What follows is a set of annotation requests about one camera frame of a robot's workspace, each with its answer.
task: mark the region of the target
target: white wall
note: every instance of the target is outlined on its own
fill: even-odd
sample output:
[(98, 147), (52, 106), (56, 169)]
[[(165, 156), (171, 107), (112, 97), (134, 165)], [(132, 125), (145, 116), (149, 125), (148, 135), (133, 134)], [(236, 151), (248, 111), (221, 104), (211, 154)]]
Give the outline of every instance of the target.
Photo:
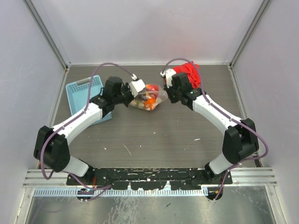
[(53, 108), (63, 68), (21, 0), (0, 2), (0, 223), (20, 205), (38, 129)]
[(250, 39), (235, 71), (249, 116), (270, 146), (291, 223), (299, 219), (299, 2), (275, 0)]
[(32, 0), (72, 64), (231, 62), (262, 0)]

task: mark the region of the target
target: metal frame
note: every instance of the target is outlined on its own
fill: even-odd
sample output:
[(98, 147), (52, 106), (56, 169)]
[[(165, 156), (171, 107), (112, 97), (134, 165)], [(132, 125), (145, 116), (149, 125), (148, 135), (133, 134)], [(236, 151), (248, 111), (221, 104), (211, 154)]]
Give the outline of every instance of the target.
[(30, 11), (33, 19), (36, 21), (36, 24), (38, 25), (40, 31), (44, 35), (46, 41), (50, 45), (50, 47), (53, 50), (54, 54), (56, 55), (57, 59), (60, 61), (62, 67), (64, 67), (65, 69), (67, 69), (68, 68), (67, 64), (69, 62), (66, 62), (64, 60), (64, 58), (62, 57), (62, 54), (60, 53), (59, 48), (55, 44), (55, 42), (54, 42), (54, 40), (53, 40), (50, 32), (48, 31), (47, 27), (45, 26), (42, 18), (40, 17), (39, 13), (37, 12), (37, 10), (35, 8), (35, 6), (31, 2), (31, 0), (23, 0), (23, 2), (25, 3), (27, 9)]
[(268, 6), (270, 5), (270, 3), (272, 2), (272, 0), (263, 0), (262, 4), (260, 5), (254, 19), (252, 20), (249, 29), (247, 30), (245, 36), (243, 37), (243, 40), (241, 41), (238, 50), (236, 51), (232, 62), (230, 63), (230, 66), (233, 68), (235, 63), (237, 62), (240, 54), (242, 53), (244, 47), (246, 46), (248, 40), (250, 39), (250, 37), (252, 36), (253, 32), (255, 31), (255, 29), (257, 28), (260, 20), (262, 19), (263, 15), (265, 14)]
[[(69, 62), (66, 62), (63, 59), (63, 56), (61, 52), (59, 51), (59, 48), (55, 44), (53, 38), (51, 37), (51, 34), (49, 33), (48, 29), (46, 28), (43, 20), (41, 19), (39, 13), (37, 12), (35, 6), (32, 4), (31, 0), (23, 0), (26, 6), (28, 7), (29, 11), (31, 12), (33, 18), (35, 19), (37, 25), (39, 26), (41, 32), (45, 36), (47, 42), (53, 49), (55, 55), (57, 56), (58, 60), (60, 61), (61, 65), (66, 69), (64, 77), (62, 78), (60, 89), (57, 94), (57, 99), (55, 106), (53, 108), (53, 111), (51, 113), (51, 118), (49, 123), (53, 124), (55, 115), (57, 112), (57, 108), (59, 105), (59, 101), (61, 98), (62, 91), (64, 89), (64, 83), (66, 79), (66, 75), (69, 71)], [(239, 56), (241, 55), (243, 49), (245, 48), (246, 44), (248, 43), (250, 37), (252, 36), (254, 30), (258, 26), (259, 21), (261, 20), (262, 16), (264, 15), (266, 9), (268, 8), (269, 4), (271, 3), (271, 0), (263, 0), (261, 3), (260, 8), (258, 9), (247, 33), (245, 34), (241, 44), (239, 45), (238, 50), (236, 51), (236, 54), (232, 60), (232, 62), (228, 65), (228, 69), (230, 70), (232, 81), (234, 84), (235, 92), (237, 95), (237, 100), (239, 103), (240, 111), (242, 113), (243, 118), (247, 118), (247, 109), (243, 102), (242, 92), (240, 90), (240, 86), (238, 84), (236, 73), (234, 70), (234, 65), (236, 64)], [(271, 208), (273, 210), (275, 220), (277, 223), (285, 224), (287, 223), (284, 217), (283, 210), (281, 208), (281, 204), (279, 202), (279, 196), (277, 194), (277, 182), (275, 180), (273, 171), (271, 168), (235, 168), (231, 170), (231, 175), (233, 179), (233, 184), (226, 185), (226, 187), (229, 186), (265, 186), (266, 191), (268, 194), (268, 198), (271, 204)], [(41, 170), (33, 169), (29, 170), (25, 181), (23, 185), (23, 192), (24, 196), (21, 201), (21, 205), (16, 217), (16, 224), (24, 224), (26, 222), (26, 218), (29, 212), (30, 204), (32, 201), (33, 196), (35, 195), (38, 190), (40, 189), (49, 189), (47, 191), (49, 196), (62, 196), (62, 194), (59, 194), (59, 191), (53, 191), (51, 189), (67, 189), (68, 191), (72, 191), (74, 189), (74, 186), (67, 186), (66, 185), (67, 180), (67, 174), (66, 173), (54, 173), (51, 180), (47, 181), (43, 178), (43, 175), (41, 173)], [(202, 187), (218, 187), (218, 185), (202, 185)], [(110, 190), (109, 195), (107, 196), (119, 196), (120, 193), (117, 190)], [(191, 196), (198, 196), (198, 192), (196, 191), (190, 191), (189, 192)], [(146, 196), (148, 193), (146, 191), (140, 191), (140, 195)]]
[[(234, 168), (231, 170), (233, 184), (225, 186), (277, 186), (272, 168)], [(40, 169), (30, 169), (27, 172), (23, 188), (73, 188), (67, 186), (67, 173), (54, 173), (50, 180), (45, 180)], [(202, 187), (218, 187), (218, 184), (203, 184)]]
[[(277, 182), (275, 180), (272, 168), (235, 168), (231, 170), (233, 184), (226, 184), (225, 187), (254, 187), (265, 186), (269, 197), (273, 213), (277, 223), (286, 223), (283, 215), (275, 188)], [(40, 169), (30, 169), (27, 172), (25, 182), (23, 184), (24, 197), (17, 215), (16, 224), (25, 224), (27, 214), (29, 212), (32, 197), (34, 196), (77, 196), (78, 188), (83, 186), (67, 186), (67, 173), (54, 173), (50, 180), (45, 180)], [(109, 190), (104, 197), (115, 196), (204, 196), (208, 187), (219, 187), (219, 185), (205, 184), (201, 185), (202, 190), (179, 190), (171, 191), (166, 188), (161, 191), (133, 191), (133, 190)]]

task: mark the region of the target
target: silver metal surface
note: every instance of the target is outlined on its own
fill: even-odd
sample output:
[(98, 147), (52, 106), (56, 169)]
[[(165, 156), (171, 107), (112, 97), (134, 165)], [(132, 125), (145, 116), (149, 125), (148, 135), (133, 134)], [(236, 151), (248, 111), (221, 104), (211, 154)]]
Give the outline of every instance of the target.
[(272, 207), (272, 211), (275, 217), (275, 220), (278, 224), (286, 224), (286, 218), (284, 212), (281, 208), (281, 204), (279, 202), (279, 198), (277, 195), (277, 187), (266, 187), (267, 196), (269, 198), (270, 205)]
[(56, 55), (57, 59), (60, 61), (62, 67), (64, 67), (66, 69), (67, 68), (66, 65), (69, 62), (64, 61), (61, 53), (59, 52), (58, 47), (56, 46), (55, 42), (53, 41), (53, 38), (51, 37), (47, 27), (45, 26), (42, 18), (40, 17), (38, 11), (35, 8), (35, 6), (32, 4), (31, 0), (23, 0), (23, 2), (25, 3), (25, 5), (27, 6), (28, 10), (30, 11), (32, 17), (36, 21), (36, 24), (40, 28), (40, 31), (42, 32), (42, 34), (44, 35), (46, 41), (48, 42), (48, 44), (52, 48), (52, 50), (53, 50), (54, 54)]
[(233, 57), (233, 60), (231, 62), (231, 66), (234, 67), (236, 61), (238, 60), (240, 54), (242, 53), (244, 47), (246, 46), (249, 38), (252, 36), (254, 30), (256, 29), (258, 23), (260, 22), (262, 16), (266, 12), (269, 4), (272, 2), (272, 0), (263, 0), (261, 3), (261, 6), (259, 7), (253, 21), (251, 22), (249, 29), (246, 32), (246, 35), (244, 36), (243, 40), (241, 41), (240, 46), (238, 47), (238, 50), (235, 53), (235, 56)]
[(34, 197), (26, 223), (274, 224), (275, 219), (265, 187), (235, 187), (225, 188), (216, 203), (204, 196), (99, 197), (88, 203), (75, 197)]
[[(146, 84), (159, 84), (163, 66), (127, 66)], [(93, 66), (71, 66), (66, 84), (89, 77)], [(205, 90), (211, 98), (240, 116), (230, 73), (225, 65), (200, 67)], [(109, 76), (130, 81), (122, 70), (107, 66), (100, 69), (103, 82)], [(71, 115), (65, 90), (61, 96), (55, 124)], [(223, 136), (198, 113), (180, 103), (163, 102), (153, 111), (117, 105), (112, 119), (83, 131), (70, 145), (72, 156), (94, 167), (204, 167), (219, 155)], [(249, 161), (243, 166), (253, 167)]]
[(23, 191), (24, 196), (16, 220), (14, 222), (15, 224), (25, 224), (31, 201), (33, 198), (34, 188), (23, 189)]
[[(81, 188), (38, 188), (34, 191), (34, 197), (90, 197), (90, 195), (78, 194), (78, 190)], [(101, 192), (101, 197), (166, 197), (166, 196), (176, 196), (176, 197), (186, 197), (186, 196), (207, 196), (208, 190), (203, 187), (201, 190), (171, 190), (170, 184), (166, 185), (162, 190), (97, 190), (94, 195), (98, 195)]]
[[(49, 176), (51, 170), (46, 170), (46, 174)], [(67, 180), (67, 173), (53, 173), (50, 180), (46, 180), (43, 177), (42, 171), (40, 169), (30, 169), (27, 172), (25, 181), (23, 183), (23, 188), (53, 188), (56, 186), (65, 186)]]
[[(27, 172), (23, 187), (24, 188), (72, 188), (67, 186), (67, 173), (54, 173), (50, 180), (45, 180), (40, 169), (30, 169)], [(233, 184), (226, 186), (277, 186), (271, 168), (234, 168), (231, 170)], [(218, 187), (215, 184), (204, 184), (205, 187)]]

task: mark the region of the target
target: metal corner post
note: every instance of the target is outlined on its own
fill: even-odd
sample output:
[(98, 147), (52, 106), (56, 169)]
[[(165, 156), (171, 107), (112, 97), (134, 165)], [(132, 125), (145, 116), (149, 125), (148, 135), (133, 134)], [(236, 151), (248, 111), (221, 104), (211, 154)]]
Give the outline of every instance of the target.
[(236, 64), (238, 58), (240, 57), (243, 49), (245, 48), (248, 40), (250, 39), (250, 37), (252, 36), (253, 32), (255, 31), (256, 27), (258, 26), (262, 16), (265, 14), (268, 6), (270, 5), (270, 3), (272, 2), (272, 0), (263, 0), (261, 6), (259, 7), (258, 11), (256, 12), (255, 17), (253, 18), (245, 36), (243, 37), (238, 50), (236, 51), (232, 62), (230, 63), (230, 67), (234, 68), (234, 65)]
[(36, 24), (38, 25), (40, 31), (42, 32), (43, 36), (45, 37), (46, 41), (48, 42), (48, 44), (50, 45), (50, 47), (52, 48), (55, 56), (57, 57), (57, 59), (60, 61), (61, 65), (63, 68), (67, 69), (68, 68), (68, 63), (64, 60), (64, 58), (62, 57), (57, 45), (55, 44), (51, 34), (49, 33), (47, 27), (45, 26), (42, 18), (40, 17), (38, 11), (36, 10), (35, 6), (33, 5), (33, 3), (31, 2), (31, 0), (23, 0), (23, 2), (25, 3), (26, 7), (28, 8), (28, 10), (30, 11), (33, 19), (35, 20)]

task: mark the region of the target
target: black mounting plate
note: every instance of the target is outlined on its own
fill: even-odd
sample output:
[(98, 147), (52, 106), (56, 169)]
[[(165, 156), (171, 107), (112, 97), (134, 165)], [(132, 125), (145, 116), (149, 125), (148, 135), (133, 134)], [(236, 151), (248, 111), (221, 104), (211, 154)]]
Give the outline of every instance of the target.
[[(201, 189), (202, 184), (220, 184), (223, 173), (209, 181), (205, 178), (205, 170), (202, 168), (96, 168), (95, 186), (112, 185), (112, 189), (126, 190), (130, 183), (132, 190), (163, 189), (169, 181), (171, 190)], [(225, 184), (232, 184), (230, 173), (225, 179)], [(93, 181), (84, 183), (93, 185)], [(68, 176), (66, 185), (79, 185), (75, 179)]]

